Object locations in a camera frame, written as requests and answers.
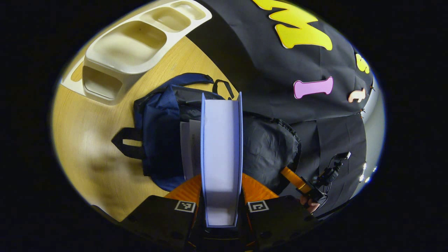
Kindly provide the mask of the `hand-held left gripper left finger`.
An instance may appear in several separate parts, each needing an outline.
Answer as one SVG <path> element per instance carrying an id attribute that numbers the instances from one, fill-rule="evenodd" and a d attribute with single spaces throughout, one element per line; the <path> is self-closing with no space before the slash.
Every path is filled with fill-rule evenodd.
<path id="1" fill-rule="evenodd" d="M 201 192 L 202 178 L 197 175 L 164 197 L 149 196 L 121 225 L 156 244 L 187 244 Z"/>

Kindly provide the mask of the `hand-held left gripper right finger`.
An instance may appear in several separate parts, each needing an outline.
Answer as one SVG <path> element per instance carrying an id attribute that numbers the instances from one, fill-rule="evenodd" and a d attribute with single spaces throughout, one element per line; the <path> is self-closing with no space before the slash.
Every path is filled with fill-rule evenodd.
<path id="1" fill-rule="evenodd" d="M 256 179 L 242 175 L 248 226 L 255 245 L 282 245 L 317 226 L 317 219 L 293 196 L 278 196 Z"/>

